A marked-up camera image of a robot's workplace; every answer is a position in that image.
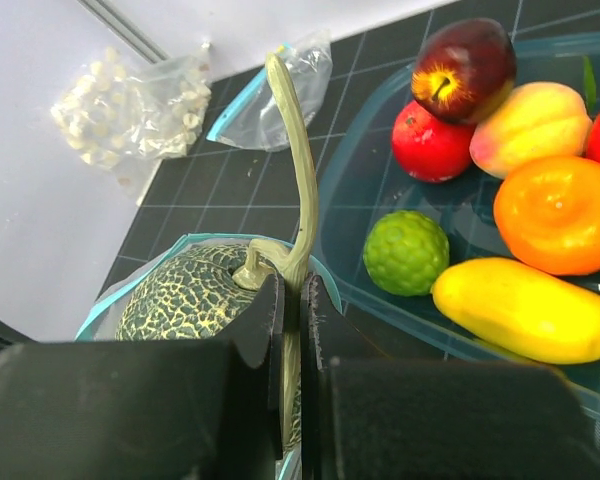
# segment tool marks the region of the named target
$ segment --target green leaf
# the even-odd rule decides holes
[[[596,104],[596,78],[593,75],[593,65],[591,65],[589,57],[585,55],[582,59],[584,60],[584,101],[587,104],[587,110],[591,113]]]

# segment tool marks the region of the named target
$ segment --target orange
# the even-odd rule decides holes
[[[600,164],[575,156],[537,159],[514,169],[493,204],[511,253],[553,275],[600,270]]]

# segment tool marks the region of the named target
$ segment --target bag of white pieces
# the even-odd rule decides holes
[[[144,196],[160,162],[186,155],[202,131],[211,99],[209,45],[140,71],[107,48],[81,73],[51,108],[56,124],[85,163]]]

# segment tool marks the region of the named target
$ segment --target peach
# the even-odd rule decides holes
[[[469,151],[479,168],[505,178],[517,166],[538,158],[581,155],[592,123],[584,100],[571,87],[527,83],[514,88],[478,125]]]

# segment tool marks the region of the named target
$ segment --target plastic bag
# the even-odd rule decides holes
[[[51,114],[85,163],[144,196],[160,162],[186,155],[200,135],[211,97],[208,50],[134,71],[108,48],[82,68]]]
[[[278,55],[285,61],[308,126],[324,101],[333,61],[328,30],[313,33]],[[287,130],[266,81],[264,69],[218,117],[207,140],[248,150],[275,152],[289,146]]]
[[[118,323],[122,318],[124,309],[127,307],[133,289],[153,270],[171,257],[185,252],[190,248],[209,244],[248,244],[254,238],[267,238],[260,235],[240,234],[210,234],[198,233],[182,236],[173,247],[157,256],[150,262],[138,268],[124,280],[110,286],[96,300],[83,325],[78,330],[76,340],[78,341],[106,341],[115,338]],[[282,244],[292,247],[287,242]],[[335,280],[322,263],[311,256],[309,258],[309,270],[319,274],[329,293],[329,297],[335,308],[342,313],[342,300],[335,284]]]

